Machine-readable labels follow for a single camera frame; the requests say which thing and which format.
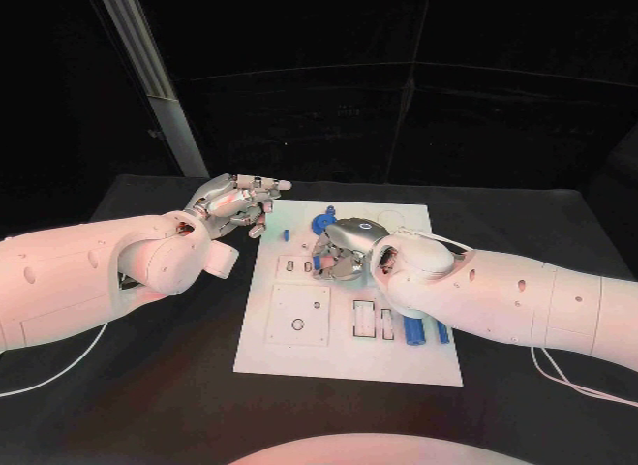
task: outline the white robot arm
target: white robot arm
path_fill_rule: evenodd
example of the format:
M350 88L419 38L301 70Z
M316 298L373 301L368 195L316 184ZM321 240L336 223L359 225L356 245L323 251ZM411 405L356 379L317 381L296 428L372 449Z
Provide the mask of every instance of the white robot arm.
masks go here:
M238 251L215 239L265 228L288 181L224 174L183 211L32 232L0 242L0 351L64 339L177 295Z
M579 352L638 371L638 283L467 247L455 255L435 238L339 220L314 249L336 264L316 277L355 279L369 269L404 316L428 314L497 342Z

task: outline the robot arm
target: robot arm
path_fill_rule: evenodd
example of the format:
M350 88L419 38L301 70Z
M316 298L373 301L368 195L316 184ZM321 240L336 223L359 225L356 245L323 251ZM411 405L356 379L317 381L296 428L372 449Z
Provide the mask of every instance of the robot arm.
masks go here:
M326 235L342 240L342 223L356 221L366 222L339 220ZM357 246L353 239L346 245ZM638 283L497 252L454 255L406 230L382 235L359 252L391 307L406 317L432 315L497 342L579 352L638 371Z
M75 335L177 295L200 272L226 278L238 251L215 239L262 234L288 181L213 178L183 211L32 232L0 242L0 351Z

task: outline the black table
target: black table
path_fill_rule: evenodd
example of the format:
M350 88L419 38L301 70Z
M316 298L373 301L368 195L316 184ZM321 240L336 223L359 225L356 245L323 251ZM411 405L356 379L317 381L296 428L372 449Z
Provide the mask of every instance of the black table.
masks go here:
M182 209L202 183L121 176L93 219ZM435 232L460 242L630 276L575 191L319 182L297 183L285 198L425 203ZM0 463L224 463L349 432L435 437L539 464L638 463L638 410L542 378L527 348L460 331L464 387L234 373L257 241L245 230L224 241L241 251L229 279L203 274L183 295L111 323L59 380L0 399ZM51 377L95 333L5 354L0 391ZM638 400L637 373L576 354L556 360L573 381Z

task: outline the white board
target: white board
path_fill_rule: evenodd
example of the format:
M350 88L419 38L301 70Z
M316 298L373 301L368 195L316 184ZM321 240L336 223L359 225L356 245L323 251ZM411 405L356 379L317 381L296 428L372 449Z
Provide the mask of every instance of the white board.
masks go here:
M409 346L402 316L392 311L392 340L385 339L388 312L382 314L382 310L389 305L372 279L317 281L304 271L319 238L311 220L329 205L339 219L369 219L391 232L399 226L432 231L425 205L274 202L260 239L235 372L461 386L451 329L451 343L441 344L435 321L425 317L427 344ZM284 230L291 232L288 242ZM375 338L353 335L356 300L375 303Z

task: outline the rectangular slot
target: rectangular slot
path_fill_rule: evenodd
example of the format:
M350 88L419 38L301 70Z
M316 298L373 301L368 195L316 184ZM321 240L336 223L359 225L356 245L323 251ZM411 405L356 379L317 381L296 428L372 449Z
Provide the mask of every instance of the rectangular slot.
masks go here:
M388 308L382 309L382 338L392 341L392 313Z
M375 302L353 300L353 336L378 337Z

